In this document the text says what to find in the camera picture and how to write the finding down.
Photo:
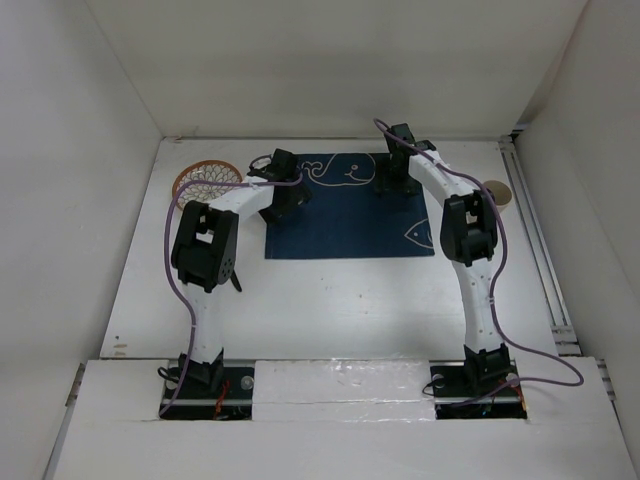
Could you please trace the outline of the dark blue cloth napkin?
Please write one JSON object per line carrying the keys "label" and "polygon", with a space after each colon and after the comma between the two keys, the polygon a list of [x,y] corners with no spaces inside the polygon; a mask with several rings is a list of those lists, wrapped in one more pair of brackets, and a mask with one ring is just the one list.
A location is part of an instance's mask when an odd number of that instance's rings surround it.
{"label": "dark blue cloth napkin", "polygon": [[269,260],[430,257],[424,193],[377,194],[375,166],[387,153],[301,154],[311,199],[266,228]]}

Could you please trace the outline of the floral plate with orange rim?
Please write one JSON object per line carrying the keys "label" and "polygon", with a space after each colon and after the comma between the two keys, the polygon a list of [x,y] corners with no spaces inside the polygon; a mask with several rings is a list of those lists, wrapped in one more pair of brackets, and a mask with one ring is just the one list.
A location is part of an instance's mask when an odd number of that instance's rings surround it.
{"label": "floral plate with orange rim", "polygon": [[231,190],[229,184],[242,181],[242,174],[232,164],[220,160],[204,160],[184,169],[174,180],[172,195],[186,183],[193,182],[185,189],[177,200],[177,207],[182,210],[192,200],[207,203]]}

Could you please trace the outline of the beige paper cup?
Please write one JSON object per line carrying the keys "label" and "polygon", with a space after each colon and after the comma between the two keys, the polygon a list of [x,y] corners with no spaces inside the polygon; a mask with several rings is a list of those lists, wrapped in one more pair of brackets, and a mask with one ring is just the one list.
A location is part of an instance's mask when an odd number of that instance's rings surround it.
{"label": "beige paper cup", "polygon": [[491,193],[499,212],[503,212],[511,204],[513,192],[507,184],[498,180],[488,180],[484,182],[484,186]]}

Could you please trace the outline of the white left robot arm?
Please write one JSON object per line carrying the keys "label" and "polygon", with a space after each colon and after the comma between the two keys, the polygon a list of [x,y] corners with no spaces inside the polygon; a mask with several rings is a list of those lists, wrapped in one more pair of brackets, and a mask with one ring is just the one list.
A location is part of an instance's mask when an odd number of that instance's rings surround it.
{"label": "white left robot arm", "polygon": [[223,326],[215,296],[227,282],[240,290],[236,255],[240,224],[260,216],[275,225],[311,198],[299,156],[282,149],[250,163],[238,182],[193,179],[170,203],[164,232],[164,266],[171,289],[187,308],[190,337],[178,366],[165,371],[176,385],[213,397],[224,382]]}

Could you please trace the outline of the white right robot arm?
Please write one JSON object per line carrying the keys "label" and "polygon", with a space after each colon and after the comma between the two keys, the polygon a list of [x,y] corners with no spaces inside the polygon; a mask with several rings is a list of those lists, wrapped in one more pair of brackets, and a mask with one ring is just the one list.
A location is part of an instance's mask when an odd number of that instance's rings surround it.
{"label": "white right robot arm", "polygon": [[406,124],[390,126],[376,118],[388,145],[407,156],[407,175],[442,207],[440,248],[456,273],[465,316],[462,381],[471,402],[507,388],[513,372],[507,342],[496,326],[495,282],[503,266],[492,266],[504,237],[492,195],[469,174],[453,170],[434,146],[415,144]]}

